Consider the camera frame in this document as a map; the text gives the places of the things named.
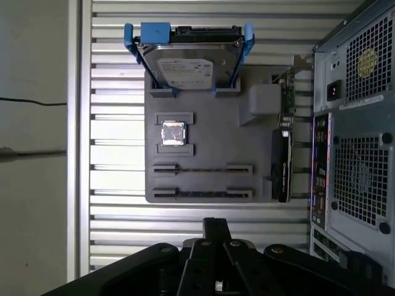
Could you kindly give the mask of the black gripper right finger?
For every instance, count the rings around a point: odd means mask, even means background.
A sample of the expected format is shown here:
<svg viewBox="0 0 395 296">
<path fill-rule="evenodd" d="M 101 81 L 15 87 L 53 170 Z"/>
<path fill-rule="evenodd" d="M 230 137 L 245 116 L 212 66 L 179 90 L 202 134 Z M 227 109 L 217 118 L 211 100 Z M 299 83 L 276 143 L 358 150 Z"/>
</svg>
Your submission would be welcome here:
<svg viewBox="0 0 395 296">
<path fill-rule="evenodd" d="M 263 252 L 232 238 L 215 220 L 215 280 L 230 295 L 384 295 L 383 268 L 352 250 L 325 261 L 282 244 Z"/>
</svg>

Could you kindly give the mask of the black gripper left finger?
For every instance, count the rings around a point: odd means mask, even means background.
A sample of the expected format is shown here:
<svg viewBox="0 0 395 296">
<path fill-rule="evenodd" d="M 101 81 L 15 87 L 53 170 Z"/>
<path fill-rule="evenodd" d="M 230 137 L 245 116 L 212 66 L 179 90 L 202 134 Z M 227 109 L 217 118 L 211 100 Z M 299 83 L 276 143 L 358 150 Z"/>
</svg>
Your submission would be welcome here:
<svg viewBox="0 0 395 296">
<path fill-rule="evenodd" d="M 215 218 L 182 249 L 152 245 L 48 292 L 48 295 L 215 295 Z"/>
</svg>

